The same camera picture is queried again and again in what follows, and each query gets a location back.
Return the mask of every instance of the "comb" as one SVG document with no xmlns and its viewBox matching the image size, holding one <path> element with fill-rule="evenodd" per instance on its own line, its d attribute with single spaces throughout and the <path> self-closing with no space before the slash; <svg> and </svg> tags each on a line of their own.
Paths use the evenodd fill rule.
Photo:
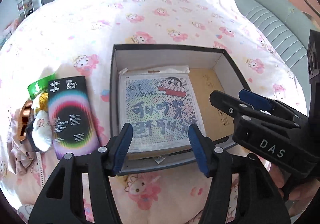
<svg viewBox="0 0 320 224">
<path fill-rule="evenodd" d="M 28 126 L 31 114 L 32 100 L 27 100 L 22 107 L 18 121 L 18 139 L 23 141 L 26 139 L 26 128 Z"/>
</svg>

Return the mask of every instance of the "black device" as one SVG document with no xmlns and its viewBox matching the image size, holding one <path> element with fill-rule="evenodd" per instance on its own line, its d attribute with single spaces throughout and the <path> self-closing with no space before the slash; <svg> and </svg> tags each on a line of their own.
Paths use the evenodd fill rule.
<svg viewBox="0 0 320 224">
<path fill-rule="evenodd" d="M 229 154 L 204 137 L 196 124 L 189 127 L 189 139 L 199 169 L 212 183 L 199 223 L 226 221 L 233 173 L 239 174 L 235 220 L 231 224 L 289 224 L 284 201 L 294 187 L 319 178 L 320 135 L 320 32 L 311 30 L 308 72 L 311 84 L 309 117 L 280 101 L 242 90 L 241 100 L 219 91 L 212 92 L 211 104 L 234 118 L 233 140 L 278 165 L 290 175 L 284 199 L 258 157 Z M 132 126 L 126 123 L 106 147 L 89 155 L 65 154 L 42 189 L 31 212 L 29 224 L 76 224 L 85 219 L 82 173 L 89 173 L 89 189 L 95 223 L 120 224 L 108 177 L 120 171 L 132 139 Z M 316 215 L 320 191 L 306 212 Z M 297 221 L 304 222 L 304 214 Z"/>
</svg>

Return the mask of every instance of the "bed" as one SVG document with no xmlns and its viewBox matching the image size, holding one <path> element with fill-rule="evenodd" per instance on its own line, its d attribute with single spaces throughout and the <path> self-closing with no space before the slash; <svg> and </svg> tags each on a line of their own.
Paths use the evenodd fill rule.
<svg viewBox="0 0 320 224">
<path fill-rule="evenodd" d="M 235 0 L 56 0 L 25 19 L 0 51 L 0 188 L 25 221 L 43 182 L 57 164 L 53 149 L 40 155 L 26 174 L 9 164 L 8 137 L 30 83 L 56 72 L 84 75 L 100 143 L 110 137 L 109 72 L 114 44 L 172 43 L 225 49 L 251 90 L 279 99 L 307 114 L 303 90 L 269 40 L 237 8 Z M 246 154 L 240 147 L 233 153 Z M 87 177 L 84 205 L 93 221 Z M 131 194 L 146 181 L 148 199 Z M 196 164 L 110 180 L 123 223 L 197 223 L 211 180 Z M 234 177 L 226 221 L 234 218 Z"/>
</svg>

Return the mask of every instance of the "white fluffy toy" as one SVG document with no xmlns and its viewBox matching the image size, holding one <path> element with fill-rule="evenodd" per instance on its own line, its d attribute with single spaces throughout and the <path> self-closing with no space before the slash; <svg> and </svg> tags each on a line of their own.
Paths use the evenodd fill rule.
<svg viewBox="0 0 320 224">
<path fill-rule="evenodd" d="M 35 146 L 45 152 L 52 143 L 52 129 L 49 115 L 46 111 L 39 111 L 33 122 L 32 138 Z"/>
</svg>

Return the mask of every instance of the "open cardboard box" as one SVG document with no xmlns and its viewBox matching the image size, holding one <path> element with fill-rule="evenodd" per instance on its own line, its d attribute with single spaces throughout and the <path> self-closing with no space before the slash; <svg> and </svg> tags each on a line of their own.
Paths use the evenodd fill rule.
<svg viewBox="0 0 320 224">
<path fill-rule="evenodd" d="M 239 98 L 239 91 L 250 90 L 240 70 L 223 49 L 165 44 L 114 45 L 110 74 L 110 130 L 120 132 L 118 86 L 119 72 L 155 68 L 168 65 L 188 65 L 189 79 L 201 112 L 206 135 L 219 146 L 236 145 L 232 141 L 233 119 L 211 106 L 209 97 L 214 90 Z M 153 157 L 164 156 L 161 163 Z M 176 167 L 195 161 L 190 146 L 128 154 L 120 175 L 148 172 Z"/>
</svg>

